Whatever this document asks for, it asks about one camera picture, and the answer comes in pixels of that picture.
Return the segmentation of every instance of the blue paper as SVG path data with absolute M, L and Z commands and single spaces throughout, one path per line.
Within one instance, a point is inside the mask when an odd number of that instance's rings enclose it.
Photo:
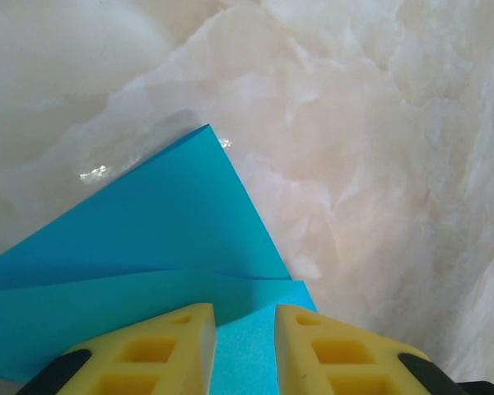
M 0 291 L 0 378 L 28 381 L 70 346 L 198 302 L 218 326 L 211 394 L 276 394 L 275 305 L 314 309 L 304 284 L 186 270 Z
M 290 278 L 210 126 L 0 256 L 0 290 L 162 269 Z
M 211 394 L 276 394 L 275 305 L 315 307 L 208 126 L 0 256 L 0 378 L 198 302 L 218 325 Z

